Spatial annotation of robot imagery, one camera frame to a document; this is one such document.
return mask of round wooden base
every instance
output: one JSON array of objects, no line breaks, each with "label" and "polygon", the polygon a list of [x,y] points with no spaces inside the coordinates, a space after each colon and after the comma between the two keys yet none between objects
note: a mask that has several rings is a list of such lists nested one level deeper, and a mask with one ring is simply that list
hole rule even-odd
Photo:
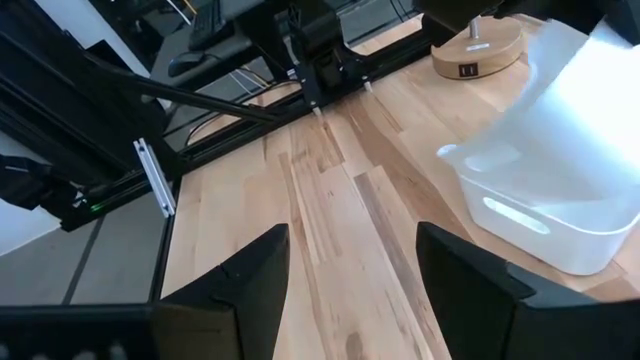
[{"label": "round wooden base", "polygon": [[513,64],[524,51],[525,41],[517,20],[487,16],[476,21],[479,38],[472,39],[467,28],[441,47],[431,47],[438,74],[450,79],[487,76]]}]

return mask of white wall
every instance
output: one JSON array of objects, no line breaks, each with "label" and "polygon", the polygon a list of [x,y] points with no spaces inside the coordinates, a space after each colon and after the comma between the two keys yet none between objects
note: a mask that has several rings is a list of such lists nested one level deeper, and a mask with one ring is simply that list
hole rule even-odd
[{"label": "white wall", "polygon": [[61,29],[69,31],[85,49],[105,40],[133,72],[149,77],[149,71],[88,0],[35,1]]},{"label": "white wall", "polygon": [[[46,160],[0,132],[0,154],[26,156],[47,163]],[[25,210],[0,199],[0,255],[18,248],[60,226],[60,221],[44,209]]]}]

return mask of black rod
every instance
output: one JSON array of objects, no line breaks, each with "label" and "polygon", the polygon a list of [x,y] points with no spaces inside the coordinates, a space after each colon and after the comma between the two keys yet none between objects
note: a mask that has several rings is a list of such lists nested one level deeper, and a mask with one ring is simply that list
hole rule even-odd
[{"label": "black rod", "polygon": [[276,116],[268,113],[264,108],[259,106],[236,104],[231,101],[216,99],[211,96],[168,86],[137,74],[115,70],[110,66],[105,67],[103,61],[96,59],[90,54],[85,53],[85,57],[97,65],[96,68],[101,72],[100,75],[103,75],[107,81],[144,95],[213,110],[227,115],[247,118],[247,120],[250,121],[272,122],[277,120]]}]

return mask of wooden table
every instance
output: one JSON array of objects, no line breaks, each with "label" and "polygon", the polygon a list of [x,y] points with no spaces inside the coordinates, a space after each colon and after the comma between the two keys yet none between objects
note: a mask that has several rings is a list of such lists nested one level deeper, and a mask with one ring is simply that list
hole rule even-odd
[{"label": "wooden table", "polygon": [[[519,19],[526,36],[540,25]],[[373,52],[419,28],[413,19],[357,50]],[[289,223],[291,272],[275,359],[446,359],[414,250],[416,224],[427,220],[597,299],[638,297],[637,229],[601,273],[561,273],[475,225],[455,173],[435,155],[516,99],[526,59],[463,82],[438,76],[425,58],[374,83],[373,94],[354,94],[323,117],[304,117],[185,176],[163,295]],[[233,121],[219,119],[196,138]]]}]

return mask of black label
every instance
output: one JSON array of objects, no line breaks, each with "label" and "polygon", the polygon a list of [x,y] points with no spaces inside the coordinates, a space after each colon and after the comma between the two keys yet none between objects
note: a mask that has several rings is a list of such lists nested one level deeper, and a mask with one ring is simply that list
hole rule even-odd
[{"label": "black label", "polygon": [[478,76],[478,63],[458,65],[460,77]]}]

